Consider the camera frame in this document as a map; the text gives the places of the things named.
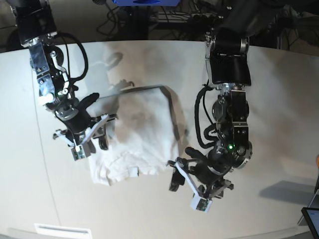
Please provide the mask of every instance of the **blue object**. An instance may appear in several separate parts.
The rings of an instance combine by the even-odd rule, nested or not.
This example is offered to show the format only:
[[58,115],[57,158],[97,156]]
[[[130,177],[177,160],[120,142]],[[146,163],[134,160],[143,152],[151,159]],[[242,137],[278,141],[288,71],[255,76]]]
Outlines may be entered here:
[[112,0],[118,6],[177,6],[179,0]]

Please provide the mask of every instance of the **screen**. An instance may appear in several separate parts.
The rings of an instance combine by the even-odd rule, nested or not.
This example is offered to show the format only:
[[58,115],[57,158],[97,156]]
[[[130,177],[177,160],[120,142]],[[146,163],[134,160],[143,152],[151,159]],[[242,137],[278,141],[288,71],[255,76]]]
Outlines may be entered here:
[[317,210],[307,210],[307,213],[317,231],[317,234],[319,234],[319,211]]

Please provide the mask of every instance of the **white cloth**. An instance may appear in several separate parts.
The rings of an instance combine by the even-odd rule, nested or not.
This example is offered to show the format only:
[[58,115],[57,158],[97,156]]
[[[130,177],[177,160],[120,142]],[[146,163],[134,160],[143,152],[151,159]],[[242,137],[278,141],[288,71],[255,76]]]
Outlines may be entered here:
[[140,174],[155,175],[166,169],[168,160],[178,157],[169,104],[160,89],[119,96],[119,119],[109,150],[101,150],[93,139],[96,153],[89,157],[94,183],[112,185]]

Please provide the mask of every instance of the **table surface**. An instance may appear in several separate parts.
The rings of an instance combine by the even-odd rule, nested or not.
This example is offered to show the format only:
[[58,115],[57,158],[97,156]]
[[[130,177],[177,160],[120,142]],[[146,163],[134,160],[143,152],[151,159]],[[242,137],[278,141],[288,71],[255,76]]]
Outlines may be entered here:
[[[171,94],[180,152],[187,145],[200,149],[193,112],[196,95],[207,81],[203,43],[123,41],[84,46],[89,72],[77,84],[79,98],[92,92],[112,95],[114,86],[125,86],[123,79],[136,87],[163,85]],[[70,45],[69,51],[75,77],[84,63],[77,46]],[[0,109],[10,112],[1,123],[11,130],[0,144],[4,152],[0,192],[6,195],[0,198],[0,229],[34,231],[33,223],[83,227],[92,230],[94,239],[260,234],[258,238],[282,238],[296,233],[301,208],[311,199],[318,175],[319,58],[250,47],[252,87],[247,100],[253,158],[245,168],[227,174],[235,189],[214,200],[208,214],[190,208],[192,192],[187,185],[176,193],[168,190],[171,170],[112,187],[93,184],[88,161],[74,162],[67,145],[52,140],[53,132],[64,127],[37,103],[28,58],[27,50],[0,54]],[[216,92],[207,95],[208,108],[216,96]],[[202,128],[209,125],[203,109],[200,118]],[[23,143],[14,141],[17,135]]]

